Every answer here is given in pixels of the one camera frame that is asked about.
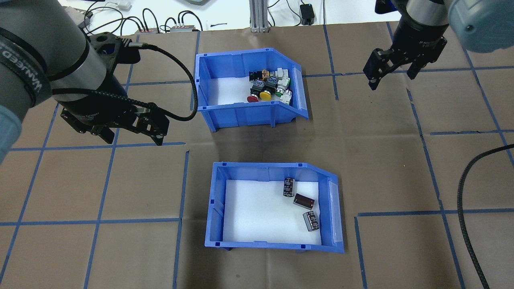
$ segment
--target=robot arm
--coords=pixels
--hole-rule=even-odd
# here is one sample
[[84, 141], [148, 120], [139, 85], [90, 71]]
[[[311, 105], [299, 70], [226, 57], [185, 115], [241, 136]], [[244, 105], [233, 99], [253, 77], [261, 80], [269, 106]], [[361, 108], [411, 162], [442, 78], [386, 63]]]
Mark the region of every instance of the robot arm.
[[[195, 97], [189, 117], [127, 97], [113, 72], [118, 63], [139, 62], [139, 49], [163, 53], [184, 69]], [[166, 51], [107, 32], [88, 37], [55, 0], [0, 0], [0, 163], [19, 137], [28, 109], [51, 96], [72, 128], [107, 143], [114, 139], [111, 128], [123, 128], [162, 145], [167, 116], [187, 121], [197, 106], [193, 77]]]
[[514, 45], [511, 0], [377, 0], [375, 11], [398, 10], [401, 19], [388, 50], [376, 48], [364, 74], [375, 90], [380, 80], [401, 65], [410, 64], [407, 76], [416, 78], [428, 63], [439, 58], [447, 44], [443, 34], [449, 25], [464, 48], [493, 52]]

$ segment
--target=power adapter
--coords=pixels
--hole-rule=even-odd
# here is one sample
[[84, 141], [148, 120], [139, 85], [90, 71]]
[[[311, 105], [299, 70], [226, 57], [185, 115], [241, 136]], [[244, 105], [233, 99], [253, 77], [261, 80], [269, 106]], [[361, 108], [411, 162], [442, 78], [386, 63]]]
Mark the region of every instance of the power adapter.
[[132, 3], [126, 0], [120, 0], [118, 3], [118, 9], [121, 11], [129, 11], [132, 8]]
[[300, 5], [300, 15], [302, 16], [302, 25], [312, 25], [315, 17], [312, 4]]

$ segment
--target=white table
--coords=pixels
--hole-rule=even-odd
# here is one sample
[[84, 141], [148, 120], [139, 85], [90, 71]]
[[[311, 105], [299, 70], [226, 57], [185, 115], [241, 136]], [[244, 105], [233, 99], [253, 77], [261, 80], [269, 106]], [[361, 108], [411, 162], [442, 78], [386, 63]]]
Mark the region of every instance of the white table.
[[[269, 0], [269, 5], [275, 3], [276, 0]], [[374, 12], [375, 0], [325, 0], [326, 6], [326, 23], [362, 23], [362, 22], [380, 22], [380, 21], [397, 21], [400, 19], [398, 12], [385, 15], [378, 15]], [[92, 2], [81, 0], [59, 0], [63, 6], [72, 6], [79, 9], [87, 9]], [[247, 0], [207, 0], [203, 5], [192, 4], [187, 0], [132, 0], [132, 9], [123, 11], [123, 15], [137, 16], [142, 19], [141, 12], [143, 8], [150, 8], [156, 15], [159, 25], [164, 24], [168, 17], [177, 18], [177, 14], [183, 10], [191, 10], [198, 15], [204, 26], [204, 30], [226, 30], [241, 29], [250, 27], [250, 4]], [[305, 3], [311, 3], [314, 7], [316, 19], [315, 24], [323, 24], [323, 0], [304, 0]], [[100, 2], [94, 7], [105, 6], [107, 2]], [[291, 8], [299, 14], [300, 0], [289, 0]], [[280, 0], [278, 4], [270, 8], [275, 18], [277, 26], [294, 26], [300, 20], [287, 7], [286, 0]], [[104, 23], [119, 18], [119, 14], [110, 9], [96, 12], [91, 18], [89, 29], [94, 29]], [[151, 13], [145, 12], [146, 22], [149, 27], [155, 27], [155, 21]], [[199, 29], [197, 20], [192, 15], [184, 18], [187, 25], [195, 25]], [[97, 30], [96, 32], [112, 31], [118, 24], [110, 24]], [[123, 27], [124, 34], [132, 34], [137, 30], [136, 25], [127, 21]]]

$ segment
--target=black power adapter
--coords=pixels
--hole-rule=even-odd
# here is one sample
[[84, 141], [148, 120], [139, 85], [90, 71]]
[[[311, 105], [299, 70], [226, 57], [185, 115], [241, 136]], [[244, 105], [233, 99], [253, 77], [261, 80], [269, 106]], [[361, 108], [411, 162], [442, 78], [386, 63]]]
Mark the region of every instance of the black power adapter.
[[302, 16], [302, 25], [312, 25], [314, 23], [314, 9], [312, 4], [300, 5], [300, 15]]

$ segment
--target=blue plastic bin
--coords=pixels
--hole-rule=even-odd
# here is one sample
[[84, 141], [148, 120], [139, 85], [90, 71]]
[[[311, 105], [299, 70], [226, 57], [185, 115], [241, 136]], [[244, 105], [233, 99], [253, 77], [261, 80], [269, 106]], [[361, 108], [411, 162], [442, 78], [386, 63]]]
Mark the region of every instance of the blue plastic bin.
[[[287, 177], [292, 177], [298, 182], [319, 183], [321, 245], [268, 243], [266, 241], [224, 242], [223, 225], [227, 180], [283, 182]], [[344, 253], [337, 176], [306, 163], [215, 162], [212, 168], [205, 246], [224, 249], [235, 247], [276, 248]]]
[[[293, 92], [290, 105], [279, 101], [223, 105], [212, 105], [209, 102], [213, 93], [210, 90], [212, 79], [248, 77], [250, 71], [265, 68], [276, 70], [279, 67], [287, 68], [289, 71], [290, 89]], [[270, 124], [271, 127], [275, 127], [275, 124], [291, 122], [297, 116], [309, 118], [300, 65], [273, 48], [197, 54], [195, 75], [198, 111], [213, 132], [219, 128], [245, 125]]]

